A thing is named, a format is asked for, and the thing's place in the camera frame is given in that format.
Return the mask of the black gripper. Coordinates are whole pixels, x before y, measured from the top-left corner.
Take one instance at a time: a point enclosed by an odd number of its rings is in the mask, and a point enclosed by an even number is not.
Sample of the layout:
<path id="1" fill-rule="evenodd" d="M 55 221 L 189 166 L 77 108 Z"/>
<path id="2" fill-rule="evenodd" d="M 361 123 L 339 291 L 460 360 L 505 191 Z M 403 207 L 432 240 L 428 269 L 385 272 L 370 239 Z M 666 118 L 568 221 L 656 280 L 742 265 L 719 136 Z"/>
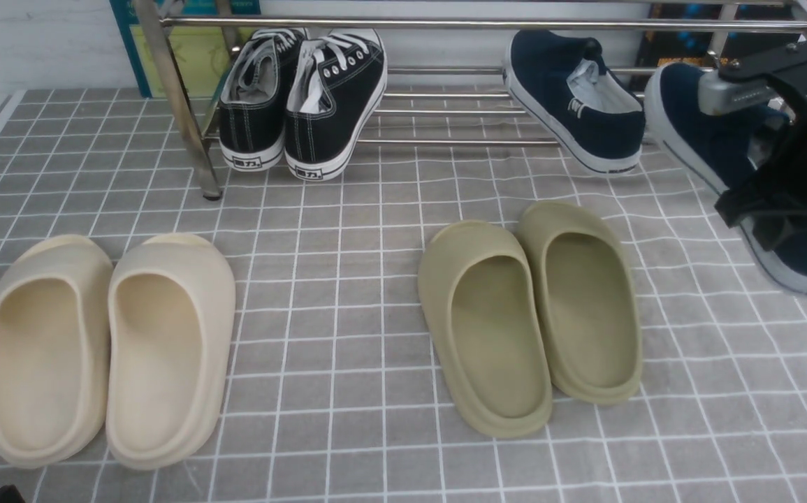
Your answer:
<path id="1" fill-rule="evenodd" d="M 807 41 L 730 61 L 717 71 L 730 82 L 765 79 L 794 114 L 763 165 L 714 206 L 728 227 L 752 219 L 755 239 L 771 251 L 807 232 Z"/>

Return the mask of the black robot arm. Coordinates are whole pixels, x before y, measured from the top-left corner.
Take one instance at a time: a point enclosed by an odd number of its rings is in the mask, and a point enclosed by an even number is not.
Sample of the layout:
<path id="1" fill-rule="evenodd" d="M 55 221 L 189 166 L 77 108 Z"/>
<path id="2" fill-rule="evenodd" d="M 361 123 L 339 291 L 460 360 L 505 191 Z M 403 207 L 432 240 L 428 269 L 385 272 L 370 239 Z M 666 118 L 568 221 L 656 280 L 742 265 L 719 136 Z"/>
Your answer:
<path id="1" fill-rule="evenodd" d="M 761 248 L 771 251 L 807 232 L 807 41 L 731 61 L 707 73 L 698 86 L 704 114 L 722 117 L 774 96 L 792 109 L 765 162 L 715 204 L 729 227 L 750 219 Z"/>

